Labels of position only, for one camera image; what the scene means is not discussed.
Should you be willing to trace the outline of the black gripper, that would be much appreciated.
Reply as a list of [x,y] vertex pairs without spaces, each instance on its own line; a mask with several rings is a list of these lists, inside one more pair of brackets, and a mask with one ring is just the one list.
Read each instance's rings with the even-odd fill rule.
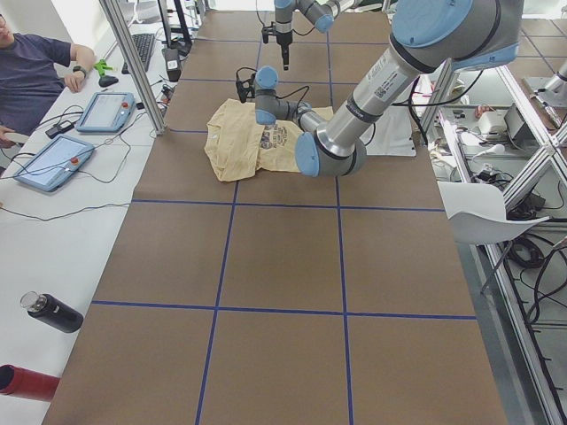
[[281,47],[283,70],[286,71],[286,68],[289,68],[289,64],[290,64],[289,46],[292,44],[292,31],[290,32],[276,31],[276,42]]

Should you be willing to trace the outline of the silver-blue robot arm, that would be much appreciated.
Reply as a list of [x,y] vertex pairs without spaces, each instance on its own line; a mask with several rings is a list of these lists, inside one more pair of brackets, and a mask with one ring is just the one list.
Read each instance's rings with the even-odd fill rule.
[[295,161],[308,176],[357,172],[367,150],[361,136],[422,73],[445,60],[455,70],[483,70],[513,61],[519,48],[521,1],[399,1],[389,46],[330,120],[306,102],[276,95],[271,66],[255,74],[255,119],[260,125],[292,120],[300,129]]
[[329,0],[319,4],[315,0],[275,0],[275,20],[262,28],[262,41],[274,36],[281,48],[283,69],[289,69],[290,46],[293,42],[293,13],[299,11],[320,33],[326,33],[332,27],[335,18],[349,9],[356,8],[361,1]]

